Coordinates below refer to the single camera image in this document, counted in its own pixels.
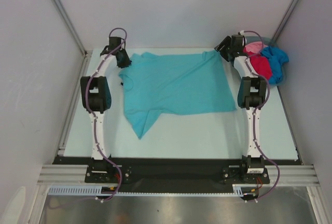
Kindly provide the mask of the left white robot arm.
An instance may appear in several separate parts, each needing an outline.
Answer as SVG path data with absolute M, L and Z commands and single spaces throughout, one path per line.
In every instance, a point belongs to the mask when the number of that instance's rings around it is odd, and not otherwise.
M 109 37 L 95 71 L 80 79 L 82 105 L 88 112 L 92 128 L 92 155 L 86 173 L 87 183 L 119 184 L 122 181 L 121 169 L 112 161 L 106 145 L 106 114 L 112 106 L 106 72 L 112 62 L 119 68 L 131 65 L 125 47 L 125 38 Z

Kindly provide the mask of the teal t-shirt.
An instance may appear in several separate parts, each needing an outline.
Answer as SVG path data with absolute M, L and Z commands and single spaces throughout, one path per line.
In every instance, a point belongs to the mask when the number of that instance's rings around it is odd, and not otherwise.
M 196 54 L 133 54 L 122 69 L 124 115 L 142 138 L 161 114 L 196 115 L 236 110 L 222 57 Z

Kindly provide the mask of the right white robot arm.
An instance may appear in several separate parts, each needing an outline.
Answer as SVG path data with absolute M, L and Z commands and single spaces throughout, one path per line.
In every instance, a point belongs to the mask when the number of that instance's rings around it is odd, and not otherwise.
M 223 170 L 224 181 L 227 183 L 263 184 L 270 183 L 268 170 L 265 167 L 265 157 L 260 146 L 260 115 L 261 109 L 270 96 L 270 86 L 267 79 L 255 71 L 250 61 L 250 55 L 244 51 L 245 34 L 226 36 L 215 47 L 215 50 L 239 74 L 241 81 L 238 90 L 237 104 L 245 119 L 246 149 L 238 168 Z

